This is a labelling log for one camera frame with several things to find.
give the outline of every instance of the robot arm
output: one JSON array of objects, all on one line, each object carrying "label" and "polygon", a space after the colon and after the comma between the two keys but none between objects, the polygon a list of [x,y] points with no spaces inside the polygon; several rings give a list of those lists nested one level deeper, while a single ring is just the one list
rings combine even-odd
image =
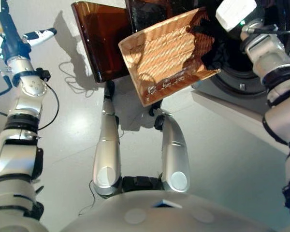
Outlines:
[{"label": "robot arm", "polygon": [[[253,63],[253,71],[267,88],[271,109],[263,117],[266,131],[279,143],[290,147],[290,57],[274,34],[252,34],[263,27],[261,20],[245,25],[241,39],[245,53]],[[285,206],[290,209],[290,153],[286,160]]]},{"label": "robot arm", "polygon": [[13,74],[17,98],[0,134],[0,231],[45,232],[38,220],[43,205],[36,202],[32,180],[43,168],[38,125],[47,86],[45,71],[35,71],[28,43],[20,39],[5,0],[0,1],[0,58]]}]

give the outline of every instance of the gray floor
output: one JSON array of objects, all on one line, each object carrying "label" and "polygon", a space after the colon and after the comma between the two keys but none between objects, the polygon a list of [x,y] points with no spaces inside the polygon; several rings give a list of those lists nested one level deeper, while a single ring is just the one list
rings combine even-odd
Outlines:
[{"label": "gray floor", "polygon": [[[42,223],[59,231],[92,203],[88,183],[99,138],[103,86],[95,84],[70,7],[73,0],[9,1],[19,33],[56,27],[55,39],[35,47],[35,67],[48,69],[49,84],[60,99],[60,113],[39,134],[44,170],[36,187],[45,185],[38,200],[45,206]],[[95,1],[125,7],[123,0]],[[0,90],[4,82],[0,78]],[[182,128],[191,166],[189,192],[224,205],[274,229],[290,225],[283,207],[285,155],[192,100],[186,88],[163,102]],[[15,89],[0,97],[8,112]],[[153,128],[130,78],[116,80],[116,113],[120,118],[122,174],[158,176],[162,134]],[[41,125],[56,111],[51,92],[43,104]],[[0,130],[4,125],[0,117]],[[102,199],[96,197],[97,207]]]}]

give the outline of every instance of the wicker basket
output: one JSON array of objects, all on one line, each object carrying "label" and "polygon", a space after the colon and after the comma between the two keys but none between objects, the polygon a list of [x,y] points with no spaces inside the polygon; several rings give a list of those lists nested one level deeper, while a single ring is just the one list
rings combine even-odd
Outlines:
[{"label": "wicker basket", "polygon": [[207,70],[201,57],[214,39],[191,27],[207,19],[204,8],[157,23],[119,43],[123,59],[143,106],[220,72]]}]

